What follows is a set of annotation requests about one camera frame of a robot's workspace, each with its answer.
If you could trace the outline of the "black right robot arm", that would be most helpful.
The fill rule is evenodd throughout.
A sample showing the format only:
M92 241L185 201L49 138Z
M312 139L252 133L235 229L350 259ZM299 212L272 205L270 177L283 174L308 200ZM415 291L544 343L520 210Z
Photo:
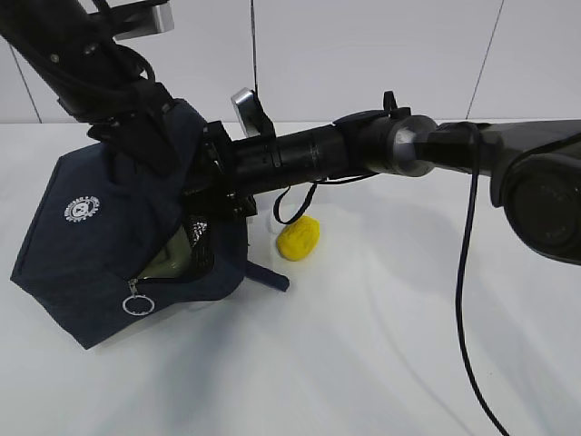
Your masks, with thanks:
M440 124L383 105L331 124L278 135L253 91L236 100L245 136L206 124L184 193L230 212L244 200L302 183L336 184L434 169L486 176L489 198L518 239L548 259L580 261L580 123L577 119Z

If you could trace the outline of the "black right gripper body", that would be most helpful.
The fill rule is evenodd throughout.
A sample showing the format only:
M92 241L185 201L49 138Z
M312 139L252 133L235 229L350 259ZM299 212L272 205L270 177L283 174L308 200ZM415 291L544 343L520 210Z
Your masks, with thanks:
M251 194L241 192L236 181L240 165L237 153L246 146L276 136L272 121L266 120L254 136L233 141L222 122L207 123L182 189L182 206L188 214L207 218L246 218L257 214Z

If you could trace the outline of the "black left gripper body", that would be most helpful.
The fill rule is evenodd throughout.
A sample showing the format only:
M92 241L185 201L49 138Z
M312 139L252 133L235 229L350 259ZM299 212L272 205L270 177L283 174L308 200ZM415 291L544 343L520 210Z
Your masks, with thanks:
M110 120L94 124L88 136L131 157L160 176L178 165L164 122L175 100L163 84L142 80L132 86L133 105Z

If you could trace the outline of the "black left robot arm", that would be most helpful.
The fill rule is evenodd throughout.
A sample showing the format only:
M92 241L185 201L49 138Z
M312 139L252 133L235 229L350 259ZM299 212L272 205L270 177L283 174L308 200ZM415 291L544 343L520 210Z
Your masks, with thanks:
M91 138L166 176L178 158L163 117L172 96L149 62L120 40L172 29L166 1L111 6L78 1L4 1L1 35L54 91Z

